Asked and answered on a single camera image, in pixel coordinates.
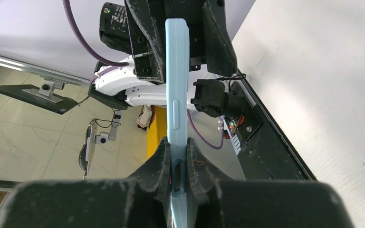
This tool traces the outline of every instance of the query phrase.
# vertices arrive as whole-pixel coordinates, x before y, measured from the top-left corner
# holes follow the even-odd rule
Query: white panel
[[[233,44],[301,157],[365,228],[365,0],[258,0]]]
[[[100,11],[106,1],[124,4],[123,0],[71,0],[71,6],[93,50],[120,61],[128,55],[107,48],[98,34]],[[227,26],[233,37],[254,0],[225,2]],[[74,36],[60,0],[0,0],[0,55],[86,79],[93,77],[97,62]]]

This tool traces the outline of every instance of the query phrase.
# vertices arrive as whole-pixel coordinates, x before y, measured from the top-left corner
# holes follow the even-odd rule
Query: black cable
[[[89,99],[90,96],[88,95],[85,99],[83,99],[81,102],[79,102],[77,105],[80,107],[80,105],[85,102],[87,99]]]
[[[239,80],[246,79],[246,77],[247,77],[246,74],[239,73],[233,77],[219,77],[216,80],[218,80],[218,81],[239,81]]]
[[[238,69],[238,74],[237,75],[235,75],[233,77],[219,77],[216,80],[219,80],[219,81],[229,81],[229,83],[228,83],[228,91],[230,93],[230,91],[231,91],[231,81],[239,81],[239,80],[243,80],[243,79],[246,79],[246,78],[247,78],[247,75],[246,74],[243,74]]]
[[[114,118],[114,115],[115,115],[115,112],[116,111],[118,111],[118,110],[116,110],[116,109],[114,109],[114,108],[112,108],[112,110],[113,110],[113,118]],[[121,123],[120,122],[116,122],[116,121],[113,121],[113,120],[102,120],[102,119],[92,119],[92,121],[90,121],[90,123],[92,123],[92,122],[95,122],[96,124],[97,124],[97,126],[99,126],[99,127],[102,127],[102,128],[109,128],[109,127],[119,127],[119,126],[121,126]],[[107,127],[103,127],[103,126],[101,126],[97,121],[104,121],[104,122],[111,122],[110,123],[110,125],[109,126],[107,126]]]
[[[110,60],[107,60],[103,57],[101,57],[99,54],[97,54],[90,46],[89,44],[86,42],[86,40],[83,38],[82,33],[80,33],[79,28],[77,27],[75,18],[73,17],[73,13],[72,13],[72,9],[70,7],[70,2],[69,0],[62,0],[62,3],[64,4],[64,9],[65,9],[65,13],[67,15],[67,19],[68,22],[70,24],[70,27],[72,28],[73,33],[75,34],[76,38],[79,40],[80,44],[86,49],[86,51],[93,56],[95,59],[97,59],[98,61],[107,64],[109,66],[116,66],[116,67],[123,67],[123,66],[127,66],[129,63],[127,62],[122,62],[122,63],[118,63],[118,62],[113,62]]]

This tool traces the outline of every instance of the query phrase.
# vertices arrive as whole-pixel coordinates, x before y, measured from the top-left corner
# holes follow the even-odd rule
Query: screw
[[[142,37],[139,37],[138,38],[138,43],[143,44],[144,43],[144,39]]]
[[[43,85],[41,86],[41,88],[42,88],[43,90],[49,90],[51,87],[50,87],[49,85],[47,85],[47,84],[43,84]]]

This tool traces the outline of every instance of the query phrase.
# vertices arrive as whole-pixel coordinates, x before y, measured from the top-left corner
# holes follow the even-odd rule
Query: robotic arm
[[[136,77],[135,64],[132,56],[122,60],[129,65],[115,68],[94,80],[92,89],[106,96],[115,96],[125,93],[124,100],[129,106],[157,105],[166,106],[166,84],[156,85]],[[111,66],[102,66],[98,73],[109,69]],[[191,104],[193,95],[187,98],[187,107],[196,110]]]

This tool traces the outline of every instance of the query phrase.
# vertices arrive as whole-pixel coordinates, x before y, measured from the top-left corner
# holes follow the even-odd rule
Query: yellow object
[[[147,158],[157,149],[160,140],[167,136],[167,111],[165,108],[154,108],[154,119],[147,131]]]

